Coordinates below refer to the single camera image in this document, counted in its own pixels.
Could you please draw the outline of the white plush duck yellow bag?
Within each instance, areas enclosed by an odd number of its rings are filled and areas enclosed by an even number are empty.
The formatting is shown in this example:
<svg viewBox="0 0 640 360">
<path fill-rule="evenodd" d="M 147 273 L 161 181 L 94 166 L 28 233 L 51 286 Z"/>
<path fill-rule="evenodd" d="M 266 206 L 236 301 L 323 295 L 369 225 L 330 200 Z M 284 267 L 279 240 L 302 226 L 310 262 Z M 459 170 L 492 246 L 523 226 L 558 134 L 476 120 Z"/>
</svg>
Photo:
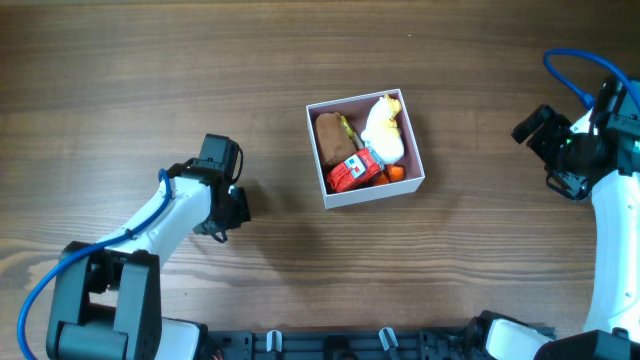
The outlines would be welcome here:
<svg viewBox="0 0 640 360">
<path fill-rule="evenodd" d="M 399 161 L 405 155 L 402 130 L 396 116 L 402 111 L 401 102 L 388 94 L 381 96 L 371 108 L 360 138 L 380 172 L 372 178 L 373 186 L 400 182 L 406 172 Z"/>
</svg>

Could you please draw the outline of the yellow mouse rattle drum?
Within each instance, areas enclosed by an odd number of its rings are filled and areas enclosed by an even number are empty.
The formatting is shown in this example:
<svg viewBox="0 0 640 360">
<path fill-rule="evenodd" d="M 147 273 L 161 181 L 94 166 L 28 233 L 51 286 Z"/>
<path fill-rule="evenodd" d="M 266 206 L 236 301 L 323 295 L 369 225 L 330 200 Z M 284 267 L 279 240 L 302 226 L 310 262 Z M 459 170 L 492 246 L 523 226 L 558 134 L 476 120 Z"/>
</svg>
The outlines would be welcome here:
<svg viewBox="0 0 640 360">
<path fill-rule="evenodd" d="M 353 144 L 356 147 L 356 149 L 357 150 L 364 149 L 365 148 L 364 143 L 362 142 L 362 140 L 360 139 L 360 137 L 358 136 L 358 134 L 356 133 L 354 128 L 351 126 L 350 122 L 346 119 L 346 117 L 341 115 L 340 116 L 340 120 L 341 120 L 341 124 L 345 128 L 345 131 L 346 131 L 347 135 L 349 136 L 349 138 L 353 142 Z"/>
</svg>

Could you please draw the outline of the brown plush toy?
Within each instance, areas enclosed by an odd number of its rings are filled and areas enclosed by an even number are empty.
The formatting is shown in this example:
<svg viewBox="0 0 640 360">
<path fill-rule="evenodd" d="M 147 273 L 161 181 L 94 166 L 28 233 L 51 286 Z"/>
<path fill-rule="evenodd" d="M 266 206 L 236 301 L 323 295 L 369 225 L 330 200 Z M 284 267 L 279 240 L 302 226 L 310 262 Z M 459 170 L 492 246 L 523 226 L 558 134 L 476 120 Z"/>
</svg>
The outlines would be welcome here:
<svg viewBox="0 0 640 360">
<path fill-rule="evenodd" d="M 356 152 L 339 113 L 322 113 L 315 120 L 318 154 L 323 168 L 331 168 Z"/>
</svg>

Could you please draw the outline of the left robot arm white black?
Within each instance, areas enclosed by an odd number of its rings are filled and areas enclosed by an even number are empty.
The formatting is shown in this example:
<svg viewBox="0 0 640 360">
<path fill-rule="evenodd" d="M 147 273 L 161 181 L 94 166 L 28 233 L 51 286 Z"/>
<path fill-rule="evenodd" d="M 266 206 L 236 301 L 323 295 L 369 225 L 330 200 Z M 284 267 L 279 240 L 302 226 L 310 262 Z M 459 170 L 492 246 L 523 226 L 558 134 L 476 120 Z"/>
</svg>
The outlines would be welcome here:
<svg viewBox="0 0 640 360">
<path fill-rule="evenodd" d="M 158 174 L 155 195 L 114 233 L 61 253 L 46 352 L 51 359 L 201 359 L 203 324 L 162 315 L 160 272 L 189 234 L 219 243 L 250 221 L 237 187 L 243 151 L 208 134 L 200 153 Z"/>
</svg>

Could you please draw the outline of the red toy fire truck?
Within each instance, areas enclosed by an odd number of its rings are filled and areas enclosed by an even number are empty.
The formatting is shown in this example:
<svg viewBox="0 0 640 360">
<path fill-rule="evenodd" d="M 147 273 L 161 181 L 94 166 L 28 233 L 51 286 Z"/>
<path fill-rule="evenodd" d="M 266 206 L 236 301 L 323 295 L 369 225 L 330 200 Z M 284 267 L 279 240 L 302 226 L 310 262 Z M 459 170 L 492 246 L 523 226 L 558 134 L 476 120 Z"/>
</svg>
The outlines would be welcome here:
<svg viewBox="0 0 640 360">
<path fill-rule="evenodd" d="M 335 166 L 327 175 L 327 183 L 333 192 L 346 192 L 379 176 L 383 169 L 378 154 L 365 147 Z"/>
</svg>

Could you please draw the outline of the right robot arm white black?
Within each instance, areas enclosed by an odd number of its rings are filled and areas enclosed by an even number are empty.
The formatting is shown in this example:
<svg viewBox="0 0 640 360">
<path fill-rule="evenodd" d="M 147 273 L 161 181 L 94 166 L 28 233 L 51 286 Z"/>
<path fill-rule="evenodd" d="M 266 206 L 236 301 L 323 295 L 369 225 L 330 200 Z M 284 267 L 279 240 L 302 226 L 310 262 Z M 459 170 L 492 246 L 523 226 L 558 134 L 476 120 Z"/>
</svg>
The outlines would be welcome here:
<svg viewBox="0 0 640 360">
<path fill-rule="evenodd" d="M 589 199 L 596 219 L 591 305 L 582 333 L 554 340 L 483 312 L 469 324 L 468 359 L 636 359 L 639 356 L 639 81 L 609 77 L 570 122 L 548 105 L 512 131 L 545 164 L 546 184 Z"/>
</svg>

